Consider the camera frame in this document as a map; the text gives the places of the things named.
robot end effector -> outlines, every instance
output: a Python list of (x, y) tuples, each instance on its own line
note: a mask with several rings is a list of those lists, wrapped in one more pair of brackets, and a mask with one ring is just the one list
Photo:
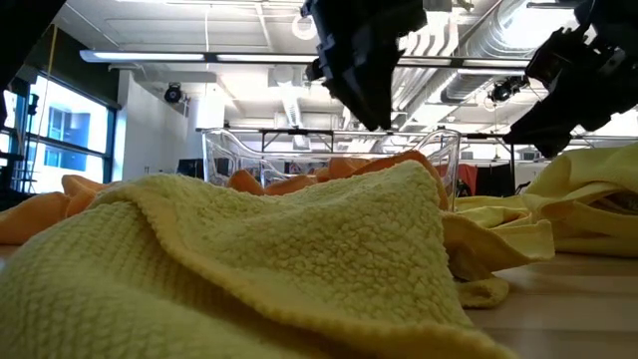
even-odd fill
[[(392, 73), (402, 55), (397, 39), (427, 24), (423, 5), (306, 0), (302, 8), (302, 15), (313, 15), (321, 40), (309, 79), (325, 78), (332, 96), (370, 131), (391, 126)], [(576, 126), (595, 131), (638, 103), (638, 1), (585, 0), (575, 15), (580, 26), (554, 32), (525, 71), (548, 96), (504, 137), (509, 144), (533, 144), (548, 158), (567, 146)], [(586, 44), (591, 26), (597, 36)]]

orange towel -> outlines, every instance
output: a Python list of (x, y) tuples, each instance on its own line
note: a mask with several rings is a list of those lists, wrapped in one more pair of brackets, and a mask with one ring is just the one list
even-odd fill
[(448, 196), (441, 182), (439, 173), (430, 164), (428, 159), (417, 151), (407, 151), (390, 158), (375, 161), (365, 159), (332, 159), (328, 164), (328, 168), (316, 171), (315, 176), (297, 176), (271, 184), (266, 189), (264, 189), (251, 174), (245, 170), (241, 170), (232, 175), (227, 186), (238, 191), (245, 191), (257, 195), (283, 195), (293, 193), (318, 182), (346, 179), (352, 176), (376, 172), (409, 160), (420, 163), (428, 170), (428, 173), (437, 180), (437, 190), (439, 191), (440, 198), (439, 207), (440, 209), (448, 209)]
[(38, 194), (0, 212), (0, 244), (24, 244), (33, 235), (83, 211), (108, 186), (80, 176), (63, 176), (64, 193)]

white wall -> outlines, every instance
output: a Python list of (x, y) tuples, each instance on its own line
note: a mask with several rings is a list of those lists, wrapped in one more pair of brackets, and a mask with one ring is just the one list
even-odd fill
[(120, 72), (114, 180), (132, 180), (146, 173), (174, 173), (185, 158), (188, 119)]

wooden table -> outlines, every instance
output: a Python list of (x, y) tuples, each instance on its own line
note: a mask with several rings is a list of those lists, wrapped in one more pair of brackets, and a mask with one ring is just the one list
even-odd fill
[[(17, 248), (0, 246), (0, 269)], [(468, 315), (522, 358), (638, 358), (638, 260), (558, 255), (496, 275), (506, 302)]]

transparent container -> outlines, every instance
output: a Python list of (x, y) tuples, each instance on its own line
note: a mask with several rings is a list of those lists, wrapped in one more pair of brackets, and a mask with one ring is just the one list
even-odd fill
[[(375, 160), (414, 150), (424, 154), (439, 171), (453, 210), (461, 137), (461, 133), (450, 130), (425, 134), (208, 129), (202, 130), (204, 178), (226, 185), (236, 171), (247, 170), (266, 187), (295, 176), (312, 175), (327, 167), (330, 159)], [(292, 151), (281, 151), (281, 145)]]

